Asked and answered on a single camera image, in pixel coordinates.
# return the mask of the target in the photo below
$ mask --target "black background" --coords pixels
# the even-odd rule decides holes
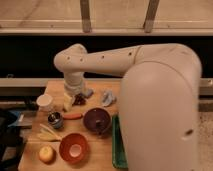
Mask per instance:
[[[0,78],[8,74],[15,78],[62,77],[53,65],[55,54],[75,43],[88,52],[98,52],[127,46],[182,43],[191,47],[203,66],[203,78],[213,77],[212,36],[0,36]],[[102,77],[88,74],[86,77]]]

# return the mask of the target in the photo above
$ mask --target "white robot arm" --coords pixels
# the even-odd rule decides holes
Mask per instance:
[[[76,44],[58,53],[65,90],[83,92],[83,72],[123,76],[118,98],[130,171],[197,171],[201,64],[181,44],[141,45],[88,54]]]

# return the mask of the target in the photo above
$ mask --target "dark red bowl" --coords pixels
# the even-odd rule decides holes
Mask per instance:
[[[89,146],[86,138],[78,133],[64,137],[59,146],[59,153],[63,160],[76,164],[83,160],[88,153]]]
[[[100,135],[110,128],[111,116],[105,109],[92,108],[85,113],[83,124],[89,131]]]

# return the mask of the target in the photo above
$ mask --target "green container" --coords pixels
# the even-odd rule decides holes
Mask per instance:
[[[112,117],[112,163],[113,166],[118,169],[128,168],[118,115]]]

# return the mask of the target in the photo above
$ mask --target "white cup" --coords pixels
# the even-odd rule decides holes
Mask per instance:
[[[53,109],[53,97],[49,94],[42,94],[36,100],[40,110],[50,112]]]

